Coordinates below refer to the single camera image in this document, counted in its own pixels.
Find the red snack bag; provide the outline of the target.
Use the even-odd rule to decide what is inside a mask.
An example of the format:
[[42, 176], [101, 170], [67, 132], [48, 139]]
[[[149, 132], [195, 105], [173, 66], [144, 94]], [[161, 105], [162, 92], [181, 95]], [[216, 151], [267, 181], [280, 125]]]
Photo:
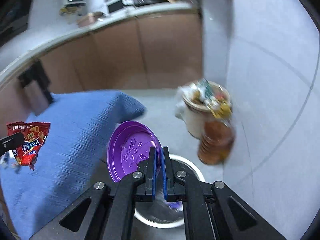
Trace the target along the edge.
[[21, 133], [23, 141], [12, 150], [13, 156], [21, 166], [28, 166], [34, 170], [39, 151], [44, 145], [50, 130], [49, 122], [30, 122], [22, 121], [7, 124], [8, 135]]

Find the purple plastic lid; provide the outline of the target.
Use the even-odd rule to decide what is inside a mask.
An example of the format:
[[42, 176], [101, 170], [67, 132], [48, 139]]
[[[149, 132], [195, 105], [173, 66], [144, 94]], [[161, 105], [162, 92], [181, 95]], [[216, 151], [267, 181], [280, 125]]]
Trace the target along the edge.
[[137, 121], [120, 124], [110, 137], [106, 154], [112, 180], [117, 183], [125, 175], [136, 172], [139, 163], [148, 159], [151, 147], [156, 148], [156, 173], [159, 173], [162, 147], [152, 130]]

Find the white round trash bin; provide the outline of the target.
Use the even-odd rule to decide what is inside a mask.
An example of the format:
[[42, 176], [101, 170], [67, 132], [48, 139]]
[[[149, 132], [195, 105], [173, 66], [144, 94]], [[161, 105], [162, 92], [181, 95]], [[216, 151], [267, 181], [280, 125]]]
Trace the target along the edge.
[[166, 202], [163, 195], [162, 172], [156, 177], [156, 194], [153, 202], [137, 202], [135, 218], [160, 229], [177, 228], [184, 224], [182, 202]]

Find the brown kitchen cabinets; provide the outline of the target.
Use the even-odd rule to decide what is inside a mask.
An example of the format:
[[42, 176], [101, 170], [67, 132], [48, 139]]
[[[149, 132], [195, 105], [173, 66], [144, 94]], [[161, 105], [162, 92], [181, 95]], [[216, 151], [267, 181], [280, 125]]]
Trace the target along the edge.
[[175, 88], [202, 74], [202, 24], [195, 10], [151, 13], [80, 29], [1, 72], [1, 135], [31, 109], [18, 76], [40, 61], [56, 94], [99, 89]]

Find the blue towel table cover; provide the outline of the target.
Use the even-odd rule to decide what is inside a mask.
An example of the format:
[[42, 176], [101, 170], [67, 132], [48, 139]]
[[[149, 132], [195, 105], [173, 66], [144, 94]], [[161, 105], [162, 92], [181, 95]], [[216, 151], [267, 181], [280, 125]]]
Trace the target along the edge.
[[13, 226], [29, 239], [87, 188], [119, 123], [143, 115], [145, 107], [118, 90], [54, 95], [54, 103], [28, 122], [50, 123], [35, 168], [1, 168], [1, 188]]

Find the black steel electric kettle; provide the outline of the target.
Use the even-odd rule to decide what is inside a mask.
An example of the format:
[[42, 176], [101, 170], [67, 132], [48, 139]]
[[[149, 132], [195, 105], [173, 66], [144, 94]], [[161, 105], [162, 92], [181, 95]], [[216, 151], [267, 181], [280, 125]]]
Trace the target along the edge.
[[18, 80], [35, 116], [43, 113], [54, 102], [49, 91], [50, 79], [40, 60], [20, 74]]

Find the large cooking oil bottle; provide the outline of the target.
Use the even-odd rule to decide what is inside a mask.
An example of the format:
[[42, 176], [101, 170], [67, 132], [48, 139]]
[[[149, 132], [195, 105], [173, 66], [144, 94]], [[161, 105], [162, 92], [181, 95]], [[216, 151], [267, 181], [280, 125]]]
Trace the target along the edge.
[[230, 155], [234, 140], [235, 130], [229, 120], [208, 120], [202, 130], [198, 158], [207, 165], [221, 163]]

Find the cream overfull waste bin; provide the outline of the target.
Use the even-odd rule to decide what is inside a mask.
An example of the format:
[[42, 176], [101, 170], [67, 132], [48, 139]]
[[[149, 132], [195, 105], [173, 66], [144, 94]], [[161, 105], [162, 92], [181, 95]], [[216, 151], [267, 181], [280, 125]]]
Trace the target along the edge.
[[231, 96], [212, 81], [204, 78], [191, 81], [177, 89], [175, 116], [184, 121], [193, 137], [200, 139], [206, 122], [231, 123]]

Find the pink rice cooker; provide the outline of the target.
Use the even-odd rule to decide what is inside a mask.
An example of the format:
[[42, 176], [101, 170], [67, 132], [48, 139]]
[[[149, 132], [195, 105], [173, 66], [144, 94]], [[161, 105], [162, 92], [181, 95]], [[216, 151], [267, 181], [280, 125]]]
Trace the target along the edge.
[[97, 12], [90, 12], [88, 14], [86, 14], [85, 16], [80, 17], [79, 20], [77, 20], [77, 25], [79, 28], [88, 26], [90, 24], [93, 24], [97, 21], [101, 21], [103, 18], [106, 17], [106, 14], [101, 12], [101, 11], [97, 11]]

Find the white water heater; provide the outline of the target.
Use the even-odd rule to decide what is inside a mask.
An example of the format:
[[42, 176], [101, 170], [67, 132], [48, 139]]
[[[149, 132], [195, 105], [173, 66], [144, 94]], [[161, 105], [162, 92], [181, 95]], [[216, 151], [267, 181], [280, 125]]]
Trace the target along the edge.
[[82, 16], [86, 7], [85, 0], [61, 0], [60, 16]]

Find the white microwave oven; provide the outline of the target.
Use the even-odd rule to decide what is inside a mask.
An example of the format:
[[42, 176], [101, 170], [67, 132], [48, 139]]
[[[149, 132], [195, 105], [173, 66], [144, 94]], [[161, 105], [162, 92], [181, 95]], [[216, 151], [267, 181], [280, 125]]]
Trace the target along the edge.
[[111, 14], [124, 8], [123, 0], [108, 0], [105, 2], [107, 13]]

